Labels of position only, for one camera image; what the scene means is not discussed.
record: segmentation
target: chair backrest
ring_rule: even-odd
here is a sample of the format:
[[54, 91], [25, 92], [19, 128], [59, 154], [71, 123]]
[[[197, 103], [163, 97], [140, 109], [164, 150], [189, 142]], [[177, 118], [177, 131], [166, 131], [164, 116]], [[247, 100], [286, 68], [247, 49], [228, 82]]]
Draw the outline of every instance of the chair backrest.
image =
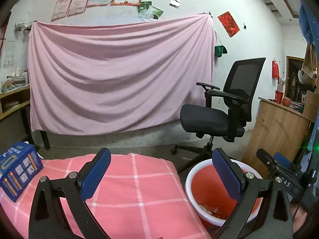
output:
[[[261, 70], [266, 58], [255, 58], [236, 61], [228, 74], [224, 85], [224, 92], [241, 96], [248, 100], [242, 104], [240, 109], [240, 119], [251, 121], [251, 104], [259, 80]], [[237, 104], [236, 101], [224, 98], [227, 107]]]

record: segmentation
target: white bucket rim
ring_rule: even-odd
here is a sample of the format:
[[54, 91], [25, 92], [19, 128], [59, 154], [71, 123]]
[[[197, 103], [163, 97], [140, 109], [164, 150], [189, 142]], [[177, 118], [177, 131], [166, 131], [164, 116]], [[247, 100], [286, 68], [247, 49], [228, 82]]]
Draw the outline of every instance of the white bucket rim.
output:
[[[233, 160], [233, 159], [231, 159], [231, 161], [237, 163], [241, 168], [245, 169], [245, 171], [252, 172], [257, 178], [262, 179], [261, 175], [255, 169], [250, 167], [249, 165], [244, 164], [244, 163], [242, 163], [240, 161], [237, 161], [237, 160]], [[189, 202], [191, 203], [192, 207], [195, 209], [197, 214], [202, 219], [204, 219], [205, 221], [209, 222], [210, 224], [213, 224], [213, 225], [221, 227], [225, 223], [226, 220], [211, 216], [211, 215], [207, 214], [205, 211], [203, 211], [199, 207], [197, 202], [195, 201], [195, 199], [193, 197], [193, 194], [192, 194], [192, 190], [191, 190], [191, 184], [192, 184], [192, 181], [193, 181], [193, 178], [194, 178], [195, 174], [197, 174], [197, 172], [199, 172], [199, 170], [201, 170], [204, 167], [209, 166], [209, 165], [213, 165], [211, 159], [208, 159], [208, 160], [200, 162], [199, 164], [195, 165], [192, 168], [192, 170], [190, 170], [189, 174], [187, 175], [186, 182], [185, 182], [185, 193], [186, 193], [186, 196], [187, 196]], [[257, 216], [258, 211], [259, 211], [260, 206], [261, 206], [261, 202], [262, 201], [259, 202], [258, 207], [256, 208], [256, 210], [253, 211], [250, 214], [250, 216], [249, 216], [249, 218], [247, 220], [247, 223], [252, 221]]]

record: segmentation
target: chair wheel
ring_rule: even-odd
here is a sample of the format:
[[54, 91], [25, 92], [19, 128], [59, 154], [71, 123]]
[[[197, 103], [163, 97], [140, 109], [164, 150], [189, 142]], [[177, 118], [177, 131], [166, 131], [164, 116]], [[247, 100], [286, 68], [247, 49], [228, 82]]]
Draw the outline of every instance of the chair wheel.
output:
[[172, 155], [175, 155], [175, 154], [177, 154], [177, 149], [175, 149], [175, 148], [172, 148], [172, 149], [171, 149], [171, 153], [172, 153]]

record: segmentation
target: red bag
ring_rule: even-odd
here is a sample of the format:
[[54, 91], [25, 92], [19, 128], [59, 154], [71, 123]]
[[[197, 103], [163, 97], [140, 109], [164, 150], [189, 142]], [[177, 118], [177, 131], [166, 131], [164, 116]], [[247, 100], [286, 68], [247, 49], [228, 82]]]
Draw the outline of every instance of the red bag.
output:
[[278, 64], [275, 60], [272, 62], [272, 77], [274, 79], [279, 78], [279, 68], [278, 68]]

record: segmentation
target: blue box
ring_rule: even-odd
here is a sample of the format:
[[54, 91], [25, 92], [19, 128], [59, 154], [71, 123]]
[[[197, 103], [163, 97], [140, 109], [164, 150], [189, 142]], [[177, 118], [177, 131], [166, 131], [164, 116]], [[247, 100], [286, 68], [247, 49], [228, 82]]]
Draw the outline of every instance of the blue box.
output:
[[0, 155], [0, 186], [8, 197], [16, 202], [42, 168], [35, 147], [19, 142]]

